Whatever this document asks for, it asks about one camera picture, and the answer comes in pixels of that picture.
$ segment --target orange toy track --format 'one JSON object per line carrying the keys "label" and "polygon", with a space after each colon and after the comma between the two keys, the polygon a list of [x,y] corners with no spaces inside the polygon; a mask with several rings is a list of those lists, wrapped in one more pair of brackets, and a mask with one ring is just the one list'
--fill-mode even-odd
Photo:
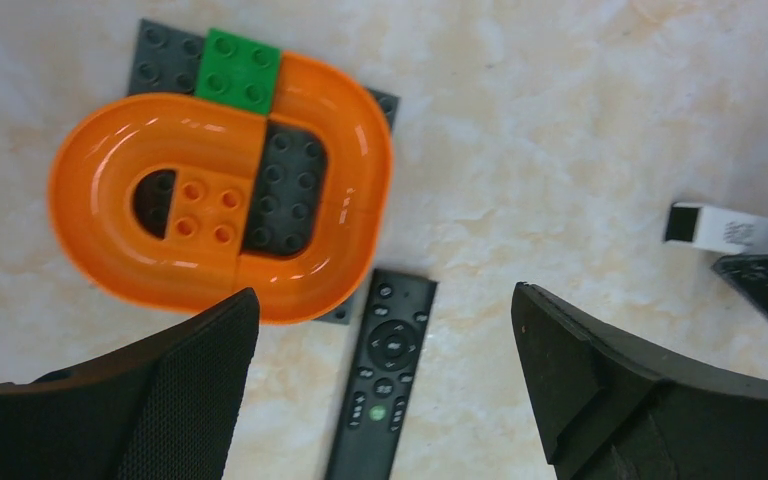
{"label": "orange toy track", "polygon": [[[194,312],[250,286],[266,323],[329,312],[373,259],[392,169],[387,123],[349,77],[289,52],[269,119],[310,131],[328,154],[313,236],[298,255],[240,253],[267,117],[166,93],[110,104],[66,138],[48,191],[60,244],[100,287],[134,303]],[[131,204],[159,169],[177,172],[163,239]]]}

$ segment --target orange plastic piece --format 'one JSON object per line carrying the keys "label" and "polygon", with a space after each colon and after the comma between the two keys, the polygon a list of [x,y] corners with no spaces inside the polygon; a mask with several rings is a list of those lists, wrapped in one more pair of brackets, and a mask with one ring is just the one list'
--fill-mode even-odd
{"label": "orange plastic piece", "polygon": [[[142,305],[200,311],[254,287],[266,323],[323,315],[371,265],[392,169],[374,99],[341,72],[285,52],[272,120],[307,129],[328,153],[308,247],[292,258],[239,252],[266,117],[193,97],[128,97],[66,138],[49,181],[60,244],[107,291]],[[131,199],[147,174],[173,169],[166,236],[143,230]]]}

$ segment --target white and black object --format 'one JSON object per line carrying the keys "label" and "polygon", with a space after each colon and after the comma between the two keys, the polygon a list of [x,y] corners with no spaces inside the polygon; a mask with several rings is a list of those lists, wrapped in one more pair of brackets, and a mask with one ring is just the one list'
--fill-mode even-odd
{"label": "white and black object", "polygon": [[728,255],[768,255],[768,218],[702,203],[675,203],[664,242]]}
{"label": "white and black object", "polygon": [[386,480],[404,427],[437,282],[375,270],[326,480]]}

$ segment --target directional pad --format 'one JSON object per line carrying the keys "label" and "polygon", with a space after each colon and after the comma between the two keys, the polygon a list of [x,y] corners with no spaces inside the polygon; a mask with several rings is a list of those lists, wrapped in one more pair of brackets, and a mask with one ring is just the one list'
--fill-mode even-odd
{"label": "directional pad", "polygon": [[382,323],[369,335],[369,356],[385,371],[401,370],[417,355],[416,333],[401,320]]}

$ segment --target remote control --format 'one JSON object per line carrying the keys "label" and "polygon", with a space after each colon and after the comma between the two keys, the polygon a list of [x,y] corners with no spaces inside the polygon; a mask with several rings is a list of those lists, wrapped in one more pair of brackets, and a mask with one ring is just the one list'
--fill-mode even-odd
{"label": "remote control", "polygon": [[386,480],[405,422],[437,282],[375,270],[326,480]]}

